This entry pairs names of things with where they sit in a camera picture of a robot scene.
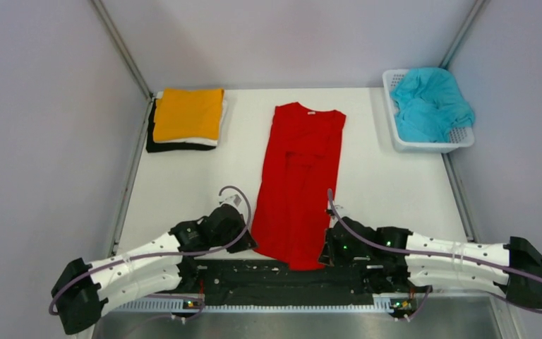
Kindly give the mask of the red t-shirt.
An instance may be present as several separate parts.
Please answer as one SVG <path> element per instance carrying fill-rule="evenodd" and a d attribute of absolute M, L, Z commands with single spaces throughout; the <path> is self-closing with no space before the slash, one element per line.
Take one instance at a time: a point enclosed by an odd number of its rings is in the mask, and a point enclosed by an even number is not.
<path fill-rule="evenodd" d="M 299 102 L 275 107 L 251 232 L 259 254 L 290 270 L 323 268 L 327 191 L 336 189 L 346 118 Z"/>

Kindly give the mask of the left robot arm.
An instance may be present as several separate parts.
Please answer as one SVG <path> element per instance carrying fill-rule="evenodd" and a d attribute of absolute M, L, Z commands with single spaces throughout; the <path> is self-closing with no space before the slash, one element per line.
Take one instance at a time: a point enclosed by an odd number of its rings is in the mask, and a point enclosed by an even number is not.
<path fill-rule="evenodd" d="M 198 256 L 256 248 L 248 231 L 253 211 L 233 198 L 211 214 L 180 222 L 158 238 L 122 254 L 93 262 L 70 261 L 51 289 L 48 312 L 67 335 L 92 328 L 115 308 L 156 292 L 189 292 L 198 283 Z"/>

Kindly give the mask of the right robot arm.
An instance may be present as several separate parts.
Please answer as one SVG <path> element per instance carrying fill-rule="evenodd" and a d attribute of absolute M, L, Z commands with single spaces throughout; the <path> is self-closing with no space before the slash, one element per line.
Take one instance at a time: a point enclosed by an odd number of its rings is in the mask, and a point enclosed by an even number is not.
<path fill-rule="evenodd" d="M 506 243 L 477 244 L 427 237 L 399 227 L 373 229 L 344 217 L 332 219 L 318 259 L 325 266 L 356 260 L 381 267 L 372 282 L 376 293 L 408 286 L 482 290 L 530 309 L 542 309 L 542 254 L 523 237 Z"/>

